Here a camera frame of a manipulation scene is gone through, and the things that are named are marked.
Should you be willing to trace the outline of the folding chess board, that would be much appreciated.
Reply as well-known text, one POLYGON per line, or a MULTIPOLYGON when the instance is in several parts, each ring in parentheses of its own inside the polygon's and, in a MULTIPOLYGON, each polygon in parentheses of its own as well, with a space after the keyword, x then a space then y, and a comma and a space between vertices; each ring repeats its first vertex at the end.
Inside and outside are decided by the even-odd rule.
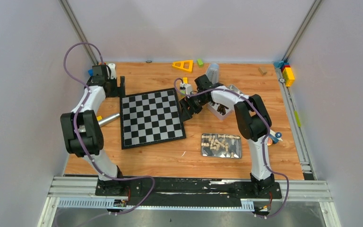
POLYGON ((175 88, 120 98, 121 148, 186 138, 175 88))

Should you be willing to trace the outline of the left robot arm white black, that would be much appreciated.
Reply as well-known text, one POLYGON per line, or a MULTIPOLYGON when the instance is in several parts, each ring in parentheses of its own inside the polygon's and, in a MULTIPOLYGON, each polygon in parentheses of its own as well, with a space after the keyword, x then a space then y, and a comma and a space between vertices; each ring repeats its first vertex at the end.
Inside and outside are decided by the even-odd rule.
POLYGON ((83 96, 77 106, 60 117, 65 147, 69 154, 84 159, 97 172, 100 181, 108 183, 114 195, 125 192, 126 183, 119 167, 104 150, 104 136, 96 113, 108 97, 125 95, 125 78, 117 80, 116 65, 104 63, 92 67, 93 75, 84 84, 83 96))

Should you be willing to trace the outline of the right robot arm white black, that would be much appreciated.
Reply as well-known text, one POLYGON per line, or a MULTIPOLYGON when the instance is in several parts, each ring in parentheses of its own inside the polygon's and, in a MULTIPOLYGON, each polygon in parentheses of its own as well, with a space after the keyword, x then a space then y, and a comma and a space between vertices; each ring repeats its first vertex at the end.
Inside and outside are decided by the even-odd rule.
POLYGON ((221 83, 209 81, 206 75, 195 79, 197 92, 183 93, 179 101, 181 121, 187 121, 210 102, 234 111, 240 134, 247 140, 251 154, 251 191, 256 197, 264 197, 275 183, 269 166, 268 138, 272 124, 264 102, 259 95, 239 94, 221 83))

